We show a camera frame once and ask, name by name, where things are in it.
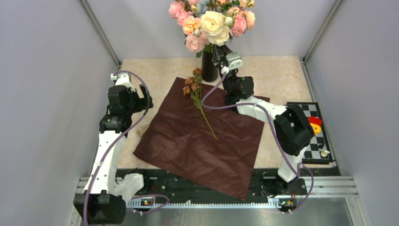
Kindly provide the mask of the red paper bouquet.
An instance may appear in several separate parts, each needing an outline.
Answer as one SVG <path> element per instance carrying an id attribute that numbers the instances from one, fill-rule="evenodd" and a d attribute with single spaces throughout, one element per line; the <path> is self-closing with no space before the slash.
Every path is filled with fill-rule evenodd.
<path id="1" fill-rule="evenodd" d="M 246 200 L 264 122 L 230 110 L 198 109 L 176 78 L 134 155 L 222 194 Z"/>

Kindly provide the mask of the beige satin ribbon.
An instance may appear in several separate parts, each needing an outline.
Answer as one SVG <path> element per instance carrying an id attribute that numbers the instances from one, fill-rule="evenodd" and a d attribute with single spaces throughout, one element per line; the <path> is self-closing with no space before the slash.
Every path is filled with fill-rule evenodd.
<path id="1" fill-rule="evenodd" d="M 148 128 L 149 128 L 149 124 L 143 125 L 142 127 L 140 127 L 140 128 L 137 130 L 137 135 L 138 135 L 139 137 L 142 137 L 143 134 L 146 132 L 146 130 L 147 130 Z"/>

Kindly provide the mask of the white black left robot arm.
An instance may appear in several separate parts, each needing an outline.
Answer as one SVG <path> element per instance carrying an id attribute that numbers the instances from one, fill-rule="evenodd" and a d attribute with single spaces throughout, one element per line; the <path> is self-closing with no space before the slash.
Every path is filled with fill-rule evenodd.
<path id="1" fill-rule="evenodd" d="M 147 114 L 153 107 L 146 85 L 141 84 L 143 97 L 139 97 L 132 85 L 114 85 L 108 89 L 109 103 L 99 122 L 99 143 L 96 158 L 88 182 L 73 205 L 85 225 L 121 224 L 127 203 L 137 192 L 146 194 L 151 182 L 141 174 L 129 175 L 122 182 L 116 181 L 116 172 L 122 148 L 128 132 L 139 122 L 132 122 L 134 113 Z"/>

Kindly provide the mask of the white rose stem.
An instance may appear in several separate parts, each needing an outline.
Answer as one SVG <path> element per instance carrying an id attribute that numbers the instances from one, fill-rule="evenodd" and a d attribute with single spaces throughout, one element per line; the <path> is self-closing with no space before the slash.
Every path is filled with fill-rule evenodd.
<path id="1" fill-rule="evenodd" d="M 200 52 L 196 54 L 199 58 L 203 52 L 211 52 L 214 45 L 222 46 L 230 38 L 230 25 L 232 18 L 226 17 L 224 14 L 215 11 L 206 11 L 203 15 L 198 17 L 199 31 L 197 37 L 201 41 Z"/>

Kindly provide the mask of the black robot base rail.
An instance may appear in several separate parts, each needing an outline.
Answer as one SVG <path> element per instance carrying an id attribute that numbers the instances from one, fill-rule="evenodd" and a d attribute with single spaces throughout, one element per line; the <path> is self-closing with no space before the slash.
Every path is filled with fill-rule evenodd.
<path id="1" fill-rule="evenodd" d="M 303 178 L 296 179 L 287 188 L 278 184 L 277 169 L 254 169 L 245 201 L 162 169 L 119 169 L 116 177 L 121 179 L 130 173 L 140 173 L 144 176 L 144 187 L 138 192 L 139 195 L 163 194 L 170 199 L 170 204 L 186 201 L 191 201 L 193 204 L 266 203 L 272 198 L 295 199 L 308 193 Z"/>

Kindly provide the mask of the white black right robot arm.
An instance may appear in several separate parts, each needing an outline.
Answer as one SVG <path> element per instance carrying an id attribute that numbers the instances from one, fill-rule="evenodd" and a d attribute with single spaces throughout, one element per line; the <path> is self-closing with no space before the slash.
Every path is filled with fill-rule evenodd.
<path id="1" fill-rule="evenodd" d="M 300 176 L 304 152 L 320 131 L 318 124 L 312 125 L 312 118 L 299 105 L 275 105 L 256 98 L 253 78 L 237 76 L 243 66 L 238 52 L 226 45 L 214 46 L 212 62 L 220 72 L 225 107 L 269 124 L 282 155 L 276 188 L 282 194 L 290 193 L 295 188 L 294 180 Z"/>

